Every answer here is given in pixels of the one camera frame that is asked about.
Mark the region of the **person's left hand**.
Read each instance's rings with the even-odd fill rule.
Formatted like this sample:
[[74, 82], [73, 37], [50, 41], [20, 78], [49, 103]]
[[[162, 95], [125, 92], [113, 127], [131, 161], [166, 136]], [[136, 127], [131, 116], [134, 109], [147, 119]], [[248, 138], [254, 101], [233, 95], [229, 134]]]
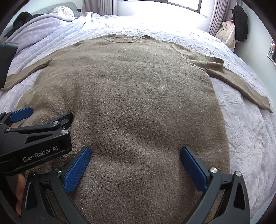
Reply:
[[15, 208], [18, 215], [21, 215], [22, 198], [24, 194], [25, 184], [26, 184], [26, 179], [24, 174], [22, 173], [18, 174], [16, 189], [15, 189], [15, 195], [18, 200]]

